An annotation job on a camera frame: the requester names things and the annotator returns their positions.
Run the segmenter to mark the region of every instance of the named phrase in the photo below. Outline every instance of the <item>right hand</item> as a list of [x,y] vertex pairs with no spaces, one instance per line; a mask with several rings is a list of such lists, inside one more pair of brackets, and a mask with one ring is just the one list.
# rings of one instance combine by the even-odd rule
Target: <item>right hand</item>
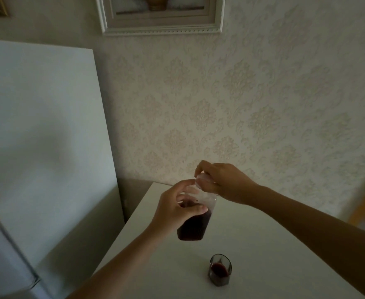
[[225,199],[240,204],[250,205],[250,197],[258,186],[247,175],[229,163],[209,163],[201,161],[195,170],[195,177],[202,171],[209,174],[214,183],[197,179],[203,191],[215,193]]

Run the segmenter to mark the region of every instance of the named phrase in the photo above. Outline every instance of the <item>dark red liquid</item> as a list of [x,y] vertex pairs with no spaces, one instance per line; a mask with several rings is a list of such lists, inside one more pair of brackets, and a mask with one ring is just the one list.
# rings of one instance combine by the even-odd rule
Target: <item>dark red liquid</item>
[[228,270],[221,263],[212,264],[211,270],[220,278],[228,277]]
[[[199,205],[196,202],[186,200],[180,206],[183,208],[188,206]],[[211,211],[208,210],[202,215],[197,215],[189,218],[177,230],[177,236],[180,240],[201,240],[205,235],[207,224],[211,217]]]

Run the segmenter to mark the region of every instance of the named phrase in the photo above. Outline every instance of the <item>white picture frame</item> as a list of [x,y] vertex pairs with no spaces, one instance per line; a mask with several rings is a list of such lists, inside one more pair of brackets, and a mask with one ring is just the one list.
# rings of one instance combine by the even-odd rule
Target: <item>white picture frame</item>
[[102,34],[129,36],[150,34],[220,33],[223,28],[225,0],[205,0],[198,10],[148,11],[118,15],[112,0],[96,0]]

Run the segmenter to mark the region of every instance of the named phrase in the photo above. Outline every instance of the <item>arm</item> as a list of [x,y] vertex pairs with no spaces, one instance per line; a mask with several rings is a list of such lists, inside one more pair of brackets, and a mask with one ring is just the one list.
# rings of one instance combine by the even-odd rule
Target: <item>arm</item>
[[204,191],[271,216],[365,295],[365,231],[260,186],[233,165],[201,161],[195,176],[202,171],[215,181],[198,180]]
[[165,191],[150,225],[117,254],[109,263],[88,279],[83,286],[68,296],[68,299],[114,299],[119,298],[128,279],[149,259],[163,239],[180,227],[187,219],[207,211],[205,206],[182,208],[180,195],[194,179],[180,181]]

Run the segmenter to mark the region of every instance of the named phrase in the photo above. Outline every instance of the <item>hand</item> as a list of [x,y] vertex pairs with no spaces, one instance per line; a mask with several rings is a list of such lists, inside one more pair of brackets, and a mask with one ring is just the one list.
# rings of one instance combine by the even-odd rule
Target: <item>hand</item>
[[176,183],[169,190],[165,191],[160,196],[158,207],[149,228],[161,234],[168,234],[178,229],[192,216],[206,213],[208,208],[203,205],[183,208],[178,204],[185,197],[181,192],[185,192],[187,186],[194,184],[195,179],[188,179]]
[[204,179],[197,179],[203,191],[215,193],[225,199],[240,204],[250,205],[250,196],[258,186],[247,175],[229,163],[209,163],[201,161],[195,170],[195,177],[202,171],[209,174],[214,183]]

